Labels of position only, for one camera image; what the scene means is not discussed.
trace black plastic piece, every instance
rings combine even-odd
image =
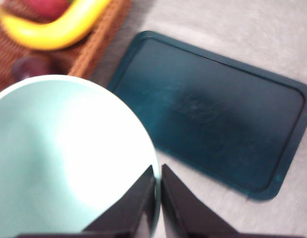
[[[240,234],[205,206],[167,166],[162,166],[162,207],[167,238],[298,238]]]
[[[159,149],[258,200],[278,193],[307,126],[306,85],[155,32],[108,89]]]
[[[17,238],[150,238],[155,211],[152,166],[124,196],[78,234],[25,234]]]

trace beige carpet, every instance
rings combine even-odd
[[[307,0],[135,0],[92,80],[107,85],[132,38],[144,30],[307,84]],[[307,130],[279,194],[263,203],[174,158],[158,157],[238,231],[307,237]],[[155,237],[165,237],[162,216]]]

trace plastic tray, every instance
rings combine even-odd
[[[279,191],[307,126],[307,86],[154,32],[109,89],[155,145],[249,197]]]

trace woven basket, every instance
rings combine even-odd
[[[132,0],[112,0],[92,32],[83,40],[62,50],[40,53],[47,55],[60,72],[88,78],[123,23],[131,2]],[[3,6],[15,15],[43,21],[20,0],[6,0]],[[12,41],[0,27],[0,91],[16,82],[11,73],[13,63],[31,52],[33,51]]]

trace red apple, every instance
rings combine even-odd
[[[68,8],[70,0],[22,0],[40,17],[47,20],[59,18]]]

